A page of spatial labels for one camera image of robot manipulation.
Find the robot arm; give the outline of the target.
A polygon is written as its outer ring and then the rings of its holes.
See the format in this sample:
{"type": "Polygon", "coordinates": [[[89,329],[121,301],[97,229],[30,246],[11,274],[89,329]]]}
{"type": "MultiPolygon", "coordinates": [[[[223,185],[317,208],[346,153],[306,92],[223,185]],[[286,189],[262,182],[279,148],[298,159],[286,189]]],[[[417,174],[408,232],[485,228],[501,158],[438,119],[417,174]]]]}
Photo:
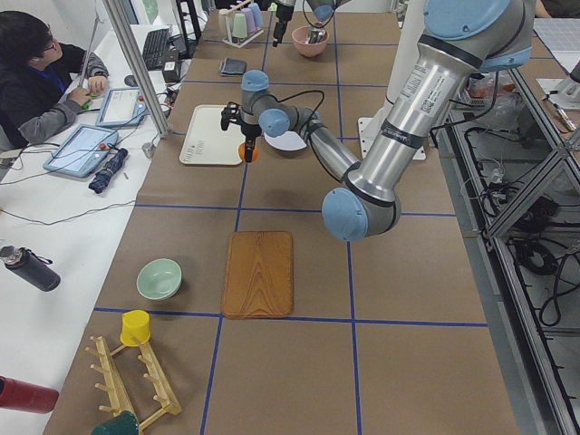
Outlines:
{"type": "MultiPolygon", "coordinates": [[[[335,11],[342,5],[345,1],[307,1],[314,17],[317,19],[315,23],[310,23],[309,30],[309,43],[321,42],[322,38],[326,36],[325,27],[329,21],[334,17],[335,11]]],[[[295,11],[295,0],[275,0],[273,4],[276,6],[275,10],[275,29],[273,31],[273,42],[272,45],[277,47],[283,42],[285,32],[288,24],[293,18],[295,11]]]]}
{"type": "Polygon", "coordinates": [[[296,132],[342,184],[323,201],[327,230],[345,241],[385,233],[401,213],[397,183],[459,87],[472,73],[507,70],[529,59],[535,8],[533,1],[426,2],[418,59],[363,159],[356,159],[314,110],[283,104],[269,91],[268,76],[250,70],[242,77],[236,117],[246,149],[254,148],[261,133],[296,132]]]}

